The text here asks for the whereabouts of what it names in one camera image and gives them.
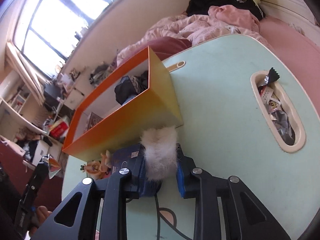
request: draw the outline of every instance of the table handle cutout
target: table handle cutout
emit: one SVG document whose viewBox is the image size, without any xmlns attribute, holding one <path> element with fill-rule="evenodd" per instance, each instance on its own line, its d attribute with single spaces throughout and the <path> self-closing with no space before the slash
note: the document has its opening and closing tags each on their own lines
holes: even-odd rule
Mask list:
<svg viewBox="0 0 320 240">
<path fill-rule="evenodd" d="M 185 66 L 186 62 L 185 61 L 180 61 L 176 64 L 171 65 L 170 67 L 167 67 L 169 72 L 172 72 L 174 70 L 177 70 L 179 68 L 182 68 L 183 66 Z"/>
<path fill-rule="evenodd" d="M 258 92 L 257 84 L 264 79 L 264 77 L 268 74 L 268 71 L 262 70 L 254 73 L 251 78 L 251 86 L 253 89 L 253 93 L 256 97 L 257 103 L 262 111 L 266 122 L 273 133 L 277 143 L 279 144 L 280 148 L 287 153 L 295 153 L 300 150 L 306 141 L 306 132 L 303 128 L 301 119 L 294 108 L 292 102 L 290 101 L 287 93 L 284 91 L 283 87 L 280 85 L 278 81 L 273 82 L 270 84 L 270 87 L 274 90 L 275 95 L 279 98 L 281 102 L 282 109 L 287 113 L 290 125 L 295 133 L 295 141 L 293 145 L 286 144 L 283 139 L 281 138 L 278 130 L 276 129 L 275 125 L 273 124 L 266 107 L 264 106 L 260 94 Z"/>
</svg>

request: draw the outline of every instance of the pink bedding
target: pink bedding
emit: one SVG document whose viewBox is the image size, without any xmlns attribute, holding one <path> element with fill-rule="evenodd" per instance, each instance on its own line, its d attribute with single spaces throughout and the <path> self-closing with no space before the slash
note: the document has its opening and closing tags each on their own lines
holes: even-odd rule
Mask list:
<svg viewBox="0 0 320 240">
<path fill-rule="evenodd" d="M 260 21 L 260 33 L 273 47 L 276 56 L 299 80 L 320 114 L 320 48 L 273 17 Z"/>
<path fill-rule="evenodd" d="M 187 39 L 192 43 L 192 46 L 195 46 L 222 35 L 241 33 L 257 39 L 272 49 L 259 34 L 259 21 L 249 11 L 237 9 L 233 5 L 224 5 L 220 8 L 211 6 L 208 13 L 209 15 L 193 15 L 191 17 L 178 15 L 161 19 L 147 30 L 140 41 L 129 45 L 118 54 L 118 66 L 128 55 L 148 41 L 166 36 Z"/>
<path fill-rule="evenodd" d="M 136 50 L 130 51 L 126 57 L 121 61 L 120 67 L 131 57 L 136 55 L 138 52 L 145 49 L 147 46 L 150 46 L 153 52 L 158 56 L 158 58 L 163 61 L 173 55 L 178 54 L 185 49 L 191 48 L 191 42 L 187 39 L 175 39 L 172 37 L 161 37 L 155 40 L 148 41 L 141 46 L 138 46 Z"/>
</svg>

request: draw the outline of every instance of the metal screw head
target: metal screw head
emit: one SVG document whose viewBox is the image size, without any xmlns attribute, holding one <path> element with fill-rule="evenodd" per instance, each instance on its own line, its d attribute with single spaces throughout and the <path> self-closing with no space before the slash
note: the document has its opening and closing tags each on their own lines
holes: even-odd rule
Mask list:
<svg viewBox="0 0 320 240">
<path fill-rule="evenodd" d="M 230 177 L 230 181 L 232 183 L 238 183 L 240 181 L 240 179 L 237 176 L 231 176 Z"/>
<path fill-rule="evenodd" d="M 129 173 L 129 169 L 122 168 L 121 170 L 119 170 L 119 173 L 122 174 L 122 175 L 128 174 Z"/>
<path fill-rule="evenodd" d="M 92 182 L 92 179 L 91 179 L 91 178 L 84 178 L 84 179 L 82 180 L 82 183 L 85 184 L 85 185 L 89 185 L 91 182 Z"/>
<path fill-rule="evenodd" d="M 194 168 L 194 169 L 192 170 L 192 172 L 193 172 L 194 174 L 201 174 L 201 173 L 202 173 L 202 170 L 201 170 L 200 168 Z"/>
</svg>

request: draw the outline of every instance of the window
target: window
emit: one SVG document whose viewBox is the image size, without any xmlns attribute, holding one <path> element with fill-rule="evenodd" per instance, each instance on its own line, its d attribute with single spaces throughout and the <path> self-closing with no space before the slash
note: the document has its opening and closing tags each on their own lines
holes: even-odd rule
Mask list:
<svg viewBox="0 0 320 240">
<path fill-rule="evenodd" d="M 79 39 L 115 0 L 26 0 L 13 42 L 43 74 L 51 78 L 66 62 Z"/>
</svg>

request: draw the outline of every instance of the chocolate wrapper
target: chocolate wrapper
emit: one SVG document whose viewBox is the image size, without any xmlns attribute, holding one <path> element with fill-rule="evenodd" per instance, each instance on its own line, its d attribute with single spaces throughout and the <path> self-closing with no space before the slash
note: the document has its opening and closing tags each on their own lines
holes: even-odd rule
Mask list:
<svg viewBox="0 0 320 240">
<path fill-rule="evenodd" d="M 268 84 L 271 84 L 277 81 L 279 78 L 280 76 L 278 75 L 278 73 L 274 70 L 274 68 L 271 68 L 269 70 L 268 75 L 266 75 L 265 78 L 260 83 L 258 83 L 257 87 L 260 88 Z"/>
</svg>

